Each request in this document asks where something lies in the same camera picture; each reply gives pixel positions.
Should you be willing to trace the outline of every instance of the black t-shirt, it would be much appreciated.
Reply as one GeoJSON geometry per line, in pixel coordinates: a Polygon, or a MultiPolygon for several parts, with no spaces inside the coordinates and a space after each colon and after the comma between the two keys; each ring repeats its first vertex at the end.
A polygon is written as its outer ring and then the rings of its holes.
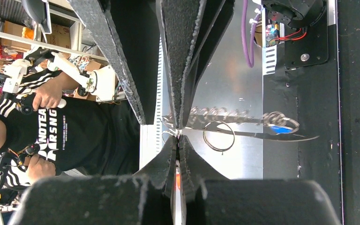
{"type": "MultiPolygon", "coordinates": [[[[60,72],[41,73],[23,79],[17,98],[38,88],[60,72]]],[[[84,167],[88,174],[130,174],[139,167],[140,125],[127,101],[98,104],[93,101],[63,97],[64,108],[39,109],[23,115],[14,99],[0,99],[0,120],[7,138],[0,153],[21,151],[31,143],[41,147],[39,155],[54,162],[61,171],[84,167]]],[[[25,169],[12,160],[7,186],[29,186],[25,169]]]]}

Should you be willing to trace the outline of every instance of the spiral coil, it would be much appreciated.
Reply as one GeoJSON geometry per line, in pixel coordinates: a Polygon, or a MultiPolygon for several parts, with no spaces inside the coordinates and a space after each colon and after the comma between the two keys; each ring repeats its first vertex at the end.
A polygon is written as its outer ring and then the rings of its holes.
{"type": "MultiPolygon", "coordinates": [[[[287,130],[287,134],[295,133],[299,130],[299,123],[293,119],[286,117],[282,112],[270,112],[265,113],[261,118],[255,118],[248,115],[249,110],[240,111],[238,109],[228,112],[224,107],[217,108],[202,108],[193,107],[190,110],[190,116],[188,118],[187,127],[192,128],[192,125],[196,122],[206,124],[205,129],[203,130],[203,140],[204,142],[213,150],[224,152],[229,150],[235,143],[235,132],[228,123],[235,123],[237,125],[242,125],[244,123],[254,123],[257,126],[263,125],[269,128],[282,128],[287,130]],[[206,131],[207,127],[214,122],[219,122],[226,125],[232,132],[233,141],[228,148],[220,149],[213,146],[207,139],[206,131]]],[[[163,117],[165,123],[171,123],[173,121],[173,115],[170,113],[166,117],[163,117]]],[[[173,135],[179,137],[180,131],[168,128],[168,131],[162,133],[162,140],[164,141],[163,134],[173,135]]]]}

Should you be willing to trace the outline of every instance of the screw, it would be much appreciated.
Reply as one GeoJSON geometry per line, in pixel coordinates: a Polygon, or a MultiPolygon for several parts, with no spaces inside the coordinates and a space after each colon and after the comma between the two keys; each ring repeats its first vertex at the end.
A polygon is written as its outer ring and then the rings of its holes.
{"type": "Polygon", "coordinates": [[[302,55],[300,56],[300,60],[303,61],[303,62],[307,61],[309,58],[310,58],[310,55],[307,54],[307,53],[302,54],[302,55]]]}

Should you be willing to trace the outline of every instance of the hand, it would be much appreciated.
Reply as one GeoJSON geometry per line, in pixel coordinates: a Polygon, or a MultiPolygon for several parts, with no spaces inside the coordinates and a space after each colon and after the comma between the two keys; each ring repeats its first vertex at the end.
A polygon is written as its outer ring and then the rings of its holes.
{"type": "Polygon", "coordinates": [[[56,175],[56,166],[49,161],[40,158],[38,154],[32,156],[26,172],[30,179],[30,184],[37,182],[39,179],[54,177],[56,175]]]}
{"type": "Polygon", "coordinates": [[[59,105],[61,96],[63,95],[62,84],[57,82],[55,78],[50,79],[36,89],[35,94],[36,95],[32,103],[34,111],[37,111],[39,107],[55,108],[59,105]]]}

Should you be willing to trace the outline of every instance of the key ring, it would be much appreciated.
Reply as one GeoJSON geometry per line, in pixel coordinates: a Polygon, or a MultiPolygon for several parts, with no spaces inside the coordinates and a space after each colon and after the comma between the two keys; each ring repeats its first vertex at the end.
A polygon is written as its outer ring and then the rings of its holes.
{"type": "Polygon", "coordinates": [[[224,121],[221,121],[221,120],[217,120],[217,121],[213,121],[213,122],[210,122],[208,124],[206,124],[205,126],[205,129],[203,130],[203,141],[213,150],[215,151],[218,151],[218,152],[225,152],[225,151],[228,151],[230,148],[233,147],[234,143],[235,143],[235,132],[233,131],[233,129],[231,129],[231,127],[224,121]],[[232,135],[233,135],[233,139],[232,139],[232,143],[231,145],[228,147],[228,148],[225,148],[225,149],[219,149],[219,148],[216,148],[215,146],[213,146],[209,141],[208,141],[208,138],[206,137],[206,131],[207,130],[207,127],[211,124],[211,123],[214,123],[214,122],[218,122],[218,123],[222,123],[224,125],[226,125],[232,132],[232,135]]]}

